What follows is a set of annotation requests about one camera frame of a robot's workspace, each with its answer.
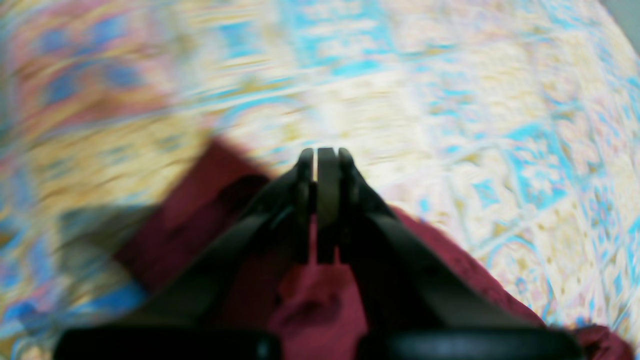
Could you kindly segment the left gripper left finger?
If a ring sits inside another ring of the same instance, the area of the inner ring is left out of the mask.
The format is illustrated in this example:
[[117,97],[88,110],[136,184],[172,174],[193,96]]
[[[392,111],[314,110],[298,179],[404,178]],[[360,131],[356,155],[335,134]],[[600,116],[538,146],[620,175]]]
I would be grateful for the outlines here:
[[279,283],[309,259],[314,150],[258,192],[224,234],[142,307],[67,330],[55,360],[281,360],[267,330]]

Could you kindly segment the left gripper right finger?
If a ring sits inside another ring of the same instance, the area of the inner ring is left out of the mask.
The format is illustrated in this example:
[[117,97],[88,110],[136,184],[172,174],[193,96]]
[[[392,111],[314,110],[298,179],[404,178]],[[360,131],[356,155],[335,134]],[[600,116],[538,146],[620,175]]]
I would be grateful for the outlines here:
[[407,228],[345,149],[317,151],[317,262],[349,266],[368,333],[357,360],[583,360],[563,330],[489,303]]

